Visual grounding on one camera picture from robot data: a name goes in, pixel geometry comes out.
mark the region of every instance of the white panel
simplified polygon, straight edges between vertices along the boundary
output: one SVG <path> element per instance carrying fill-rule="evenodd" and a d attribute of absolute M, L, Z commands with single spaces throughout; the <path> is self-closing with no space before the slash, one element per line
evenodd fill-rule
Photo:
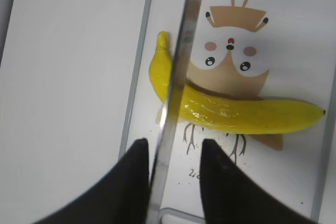
<path fill-rule="evenodd" d="M 14 0 L 0 69 L 0 223 L 31 223 L 117 161 L 144 0 Z"/>

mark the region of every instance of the gray border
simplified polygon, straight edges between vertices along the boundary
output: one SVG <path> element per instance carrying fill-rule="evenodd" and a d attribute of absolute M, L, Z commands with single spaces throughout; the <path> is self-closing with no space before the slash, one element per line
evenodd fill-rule
<path fill-rule="evenodd" d="M 199 216 L 187 214 L 186 212 L 178 211 L 173 208 L 162 208 L 159 213 L 159 223 L 162 224 L 162 217 L 164 215 L 175 216 L 184 220 L 191 221 L 197 224 L 205 224 L 205 220 Z"/>
<path fill-rule="evenodd" d="M 142 51 L 143 51 L 143 46 L 144 46 L 144 42 L 145 42 L 145 36 L 146 36 L 146 31 L 147 31 L 147 23 L 148 23 L 148 19 L 149 19 L 149 12 L 150 12 L 150 8 L 151 8 L 151 3 L 152 3 L 152 0 L 145 0 L 145 4 L 144 4 L 144 8 L 143 8 L 141 27 L 140 27 L 140 35 L 139 35 L 139 40 L 138 40 L 137 53 L 135 55 L 134 68 L 133 68 L 130 92 L 129 92 L 129 95 L 128 95 L 125 120 L 124 120 L 124 125 L 123 125 L 123 128 L 122 128 L 122 135 L 121 135 L 120 149 L 119 149 L 119 153 L 118 153 L 118 160 L 121 159 L 122 155 L 126 151 L 128 134 L 130 132 L 130 123 L 131 123 L 131 118 L 132 118 L 132 111 L 133 111 L 135 93 L 136 93 L 136 90 L 137 90 L 136 88 L 137 88 L 137 85 L 138 85 L 138 77 L 139 77 L 139 71 L 140 71 L 140 65 L 141 65 L 141 59 L 142 59 Z"/>
<path fill-rule="evenodd" d="M 324 188 L 327 180 L 331 145 L 333 142 L 334 128 L 336 122 L 336 66 L 331 88 L 328 114 L 324 128 L 324 136 L 319 160 L 318 177 L 311 207 L 310 218 L 318 222 L 320 219 L 321 206 L 323 201 Z"/>

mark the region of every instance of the banana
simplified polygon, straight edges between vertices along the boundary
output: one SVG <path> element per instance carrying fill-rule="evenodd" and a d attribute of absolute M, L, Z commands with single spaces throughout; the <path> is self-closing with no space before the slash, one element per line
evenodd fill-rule
<path fill-rule="evenodd" d="M 165 102 L 172 68 L 169 35 L 157 37 L 149 76 L 156 95 Z M 325 110 L 303 101 L 241 101 L 216 97 L 185 85 L 179 116 L 209 129 L 236 134 L 281 134 L 312 126 Z"/>

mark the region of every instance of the plastic tray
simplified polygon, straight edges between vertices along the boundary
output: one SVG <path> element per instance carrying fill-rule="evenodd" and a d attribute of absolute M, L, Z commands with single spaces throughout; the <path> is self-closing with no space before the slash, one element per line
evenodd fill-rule
<path fill-rule="evenodd" d="M 242 6 L 243 1 L 235 0 L 235 6 Z M 235 46 L 241 52 L 247 46 L 257 48 L 253 57 L 244 53 L 233 54 L 236 69 L 239 70 L 240 64 L 247 59 L 252 66 L 251 71 L 240 71 L 240 74 L 252 77 L 269 71 L 262 90 L 255 96 L 302 99 L 327 110 L 326 116 L 313 127 L 283 135 L 282 151 L 246 135 L 245 155 L 237 157 L 237 165 L 263 189 L 315 221 L 319 219 L 322 204 L 335 119 L 335 103 L 332 101 L 336 94 L 332 92 L 332 84 L 336 6 L 333 2 L 248 0 L 246 7 L 264 11 L 266 14 L 261 17 L 268 18 L 268 23 L 260 30 L 250 31 L 253 22 L 250 18 L 238 20 L 238 23 L 228 21 L 226 27 L 212 27 L 206 12 L 210 12 L 211 6 L 230 6 L 232 0 L 202 0 L 191 60 L 198 68 L 211 70 L 224 60 L 228 38 L 235 38 Z M 146 0 L 121 155 L 135 139 L 146 137 L 150 143 L 152 162 L 159 133 L 156 117 L 161 101 L 153 91 L 148 70 L 160 31 L 170 33 L 171 49 L 175 48 L 183 4 L 184 0 Z M 204 49 L 209 41 L 217 44 L 215 54 Z M 216 58 L 213 66 L 205 64 L 204 60 L 209 56 Z M 185 142 L 187 124 L 179 123 L 176 129 L 162 212 L 191 223 L 204 223 L 197 178 L 202 139 L 214 138 L 225 152 L 230 153 L 236 135 L 226 136 L 225 133 L 190 126 L 186 130 Z M 189 145 L 191 138 L 195 147 Z M 238 150 L 241 148 L 242 141 L 239 141 Z"/>

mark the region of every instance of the pink cheek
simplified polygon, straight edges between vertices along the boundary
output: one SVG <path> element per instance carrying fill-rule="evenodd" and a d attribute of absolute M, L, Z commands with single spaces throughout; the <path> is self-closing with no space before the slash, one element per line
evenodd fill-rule
<path fill-rule="evenodd" d="M 217 45 L 213 42 L 208 42 L 208 43 L 205 43 L 204 47 L 207 51 L 213 51 L 217 48 Z"/>
<path fill-rule="evenodd" d="M 245 47 L 244 48 L 244 54 L 246 56 L 254 56 L 257 53 L 257 49 L 254 47 Z"/>

